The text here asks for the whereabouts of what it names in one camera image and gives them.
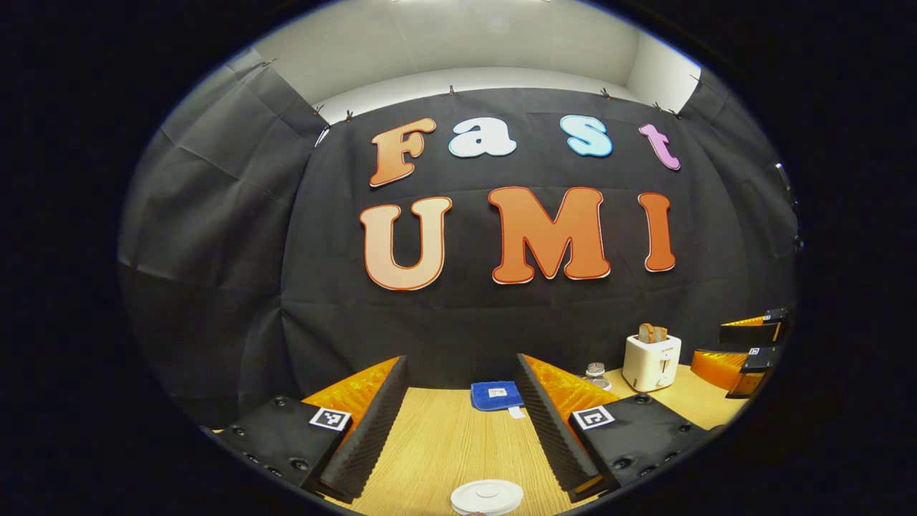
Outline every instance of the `wooden table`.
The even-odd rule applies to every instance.
[[[605,378],[614,394],[636,394],[620,369],[605,373]],[[687,365],[679,365],[670,387],[649,393],[706,430],[727,423],[745,404],[743,399],[725,399],[725,394]],[[507,410],[474,409],[467,389],[411,387],[363,495],[352,504],[329,501],[369,516],[455,516],[449,501],[452,491],[487,478],[522,487],[522,505],[510,513],[513,516],[553,515],[598,498],[569,502],[527,413],[514,420]]]

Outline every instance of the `wrinkled fabric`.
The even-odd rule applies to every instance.
[[[601,95],[506,88],[435,95],[357,114],[322,141],[321,117],[261,59],[246,54],[202,83],[153,137],[136,171],[119,247],[138,341],[166,392],[201,424],[236,420],[277,394],[304,398],[406,354],[414,387],[468,388],[512,376],[525,353],[573,373],[624,363],[624,343],[650,322],[682,339],[680,361],[715,342],[719,325],[794,301],[795,215],[776,153],[725,88],[699,86],[682,119]],[[713,90],[720,95],[713,96]],[[559,124],[596,117],[613,151],[580,156]],[[463,120],[505,122],[505,156],[449,152]],[[370,187],[376,135],[420,118],[414,172]],[[668,137],[666,168],[638,128]],[[530,188],[554,217],[573,186],[602,192],[608,276],[497,285],[500,214],[488,194]],[[649,273],[646,212],[671,202],[675,267]],[[416,290],[384,289],[363,258],[366,208],[394,204],[393,257],[420,255],[411,205],[448,196],[445,263]],[[563,260],[569,260],[569,249]]]

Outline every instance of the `blue cloth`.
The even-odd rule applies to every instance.
[[[506,396],[491,396],[491,389],[503,389]],[[478,410],[499,410],[521,407],[522,396],[514,382],[480,382],[471,384],[471,406]]]

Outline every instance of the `label tag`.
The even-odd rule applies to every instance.
[[[320,409],[312,417],[310,423],[323,428],[330,428],[338,432],[344,430],[344,425],[350,419],[350,412],[341,412],[340,410]]]
[[[601,405],[593,407],[592,409],[577,410],[573,412],[573,417],[576,418],[577,423],[580,424],[580,428],[583,430],[602,426],[603,424],[614,421],[614,418],[608,413],[608,410]]]

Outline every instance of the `white plate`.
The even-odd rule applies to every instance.
[[[452,509],[459,514],[483,512],[500,516],[519,507],[522,488],[506,480],[469,482],[452,492]]]

